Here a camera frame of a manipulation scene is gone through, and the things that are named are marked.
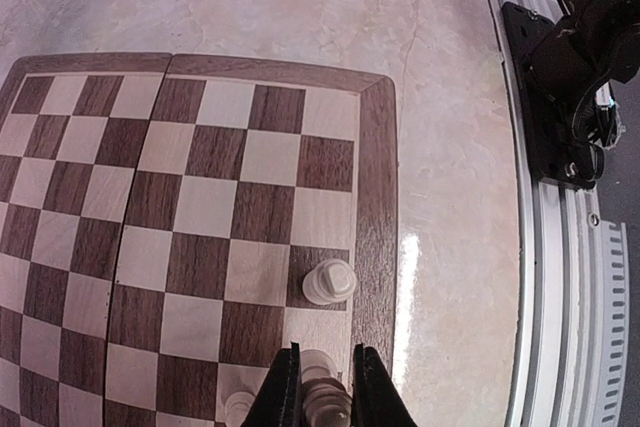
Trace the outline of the wooden chess board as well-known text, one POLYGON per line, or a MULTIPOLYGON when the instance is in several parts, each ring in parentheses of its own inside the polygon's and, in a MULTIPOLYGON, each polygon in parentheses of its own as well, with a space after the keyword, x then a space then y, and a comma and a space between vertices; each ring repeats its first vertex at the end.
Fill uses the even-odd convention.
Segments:
POLYGON ((1 422, 223 426, 292 342, 393 351, 384 75, 168 53, 23 57, 1 89, 1 422), (351 298, 304 277, 351 265, 351 298))

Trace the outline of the white chess piece tall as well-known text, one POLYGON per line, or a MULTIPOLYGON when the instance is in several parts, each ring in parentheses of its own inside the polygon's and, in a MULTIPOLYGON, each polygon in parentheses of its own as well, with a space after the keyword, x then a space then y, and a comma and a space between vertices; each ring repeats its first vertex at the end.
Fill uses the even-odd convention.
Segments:
POLYGON ((340 381, 331 377, 302 385, 302 411, 307 426, 350 426, 352 399, 340 381))

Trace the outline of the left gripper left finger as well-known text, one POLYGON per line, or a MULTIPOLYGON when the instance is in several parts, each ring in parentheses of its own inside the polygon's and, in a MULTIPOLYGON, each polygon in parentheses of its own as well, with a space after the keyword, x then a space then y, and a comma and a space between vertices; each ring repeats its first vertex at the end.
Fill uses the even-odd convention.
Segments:
POLYGON ((302 376, 299 344, 292 342, 273 358, 242 427, 297 427, 302 418, 302 376))

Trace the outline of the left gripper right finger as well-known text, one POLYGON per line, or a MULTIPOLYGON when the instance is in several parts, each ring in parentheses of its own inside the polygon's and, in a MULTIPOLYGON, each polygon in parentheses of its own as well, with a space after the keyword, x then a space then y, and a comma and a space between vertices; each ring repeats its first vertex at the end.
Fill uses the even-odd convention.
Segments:
POLYGON ((352 426, 417 426, 374 347, 355 346, 353 369, 352 426))

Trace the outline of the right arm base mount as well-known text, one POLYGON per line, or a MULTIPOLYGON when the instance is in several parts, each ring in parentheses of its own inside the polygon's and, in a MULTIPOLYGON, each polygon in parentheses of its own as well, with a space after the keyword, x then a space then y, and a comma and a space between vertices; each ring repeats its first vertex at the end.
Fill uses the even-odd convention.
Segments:
POLYGON ((534 79, 533 48, 553 22, 516 3, 500 10, 516 76, 528 167, 532 177, 574 190, 592 190, 604 170, 604 149, 572 135, 565 104, 543 93, 534 79))

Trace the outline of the white chess rook corner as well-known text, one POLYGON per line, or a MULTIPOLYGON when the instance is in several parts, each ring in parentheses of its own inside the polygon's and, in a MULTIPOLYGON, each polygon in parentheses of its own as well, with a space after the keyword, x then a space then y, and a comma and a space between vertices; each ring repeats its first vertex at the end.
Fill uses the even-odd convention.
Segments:
POLYGON ((351 265, 340 259, 327 259, 317 264, 302 282, 306 299, 320 306, 337 304, 351 298, 357 287, 351 265))

